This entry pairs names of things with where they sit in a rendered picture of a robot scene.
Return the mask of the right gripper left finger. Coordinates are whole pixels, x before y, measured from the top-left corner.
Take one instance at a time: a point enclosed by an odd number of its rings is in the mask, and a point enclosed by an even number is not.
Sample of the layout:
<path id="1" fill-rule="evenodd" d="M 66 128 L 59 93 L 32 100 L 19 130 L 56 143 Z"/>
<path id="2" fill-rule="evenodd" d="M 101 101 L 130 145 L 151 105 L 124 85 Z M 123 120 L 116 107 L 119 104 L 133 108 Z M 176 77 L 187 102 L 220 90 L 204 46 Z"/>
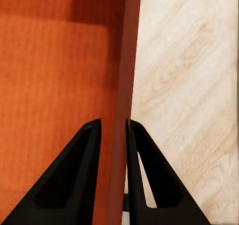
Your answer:
<path id="1" fill-rule="evenodd" d="M 101 140 L 83 125 L 1 225 L 92 225 Z"/>

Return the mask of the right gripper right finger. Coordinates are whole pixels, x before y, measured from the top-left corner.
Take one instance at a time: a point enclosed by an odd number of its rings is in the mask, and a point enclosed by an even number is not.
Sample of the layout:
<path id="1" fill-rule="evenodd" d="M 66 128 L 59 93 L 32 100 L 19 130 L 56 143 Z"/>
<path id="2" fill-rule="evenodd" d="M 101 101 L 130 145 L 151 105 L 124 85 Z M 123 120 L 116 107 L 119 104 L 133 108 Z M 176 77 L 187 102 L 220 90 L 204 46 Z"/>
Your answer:
<path id="1" fill-rule="evenodd" d="M 211 225 L 144 126 L 125 121 L 130 225 Z M 146 205 L 138 153 L 157 208 Z"/>

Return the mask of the storage box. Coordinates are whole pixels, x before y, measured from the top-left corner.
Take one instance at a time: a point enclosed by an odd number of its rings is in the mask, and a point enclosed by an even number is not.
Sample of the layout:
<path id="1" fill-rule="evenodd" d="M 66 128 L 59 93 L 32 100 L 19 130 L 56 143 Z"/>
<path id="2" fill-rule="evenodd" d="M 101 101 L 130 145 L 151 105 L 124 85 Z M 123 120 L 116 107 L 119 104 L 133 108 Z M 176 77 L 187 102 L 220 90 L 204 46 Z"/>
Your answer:
<path id="1" fill-rule="evenodd" d="M 101 119 L 92 225 L 121 225 L 140 0 L 0 0 L 0 225 Z"/>

